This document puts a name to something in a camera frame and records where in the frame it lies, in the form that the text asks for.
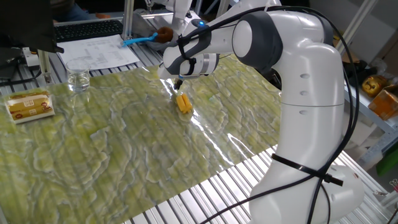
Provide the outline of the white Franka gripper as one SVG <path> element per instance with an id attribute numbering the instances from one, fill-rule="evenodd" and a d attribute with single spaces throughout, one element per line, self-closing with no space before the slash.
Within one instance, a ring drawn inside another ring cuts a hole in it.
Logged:
<path id="1" fill-rule="evenodd" d="M 171 73 L 169 73 L 167 71 L 163 62 L 159 65 L 157 74 L 158 74 L 159 78 L 164 79 L 164 80 L 169 79 L 169 78 L 175 79 L 174 90 L 178 90 L 182 86 L 183 80 L 195 79 L 195 78 L 199 78 L 201 76 L 199 74 L 193 74 L 193 75 L 189 75 L 189 76 L 188 75 L 172 75 Z"/>

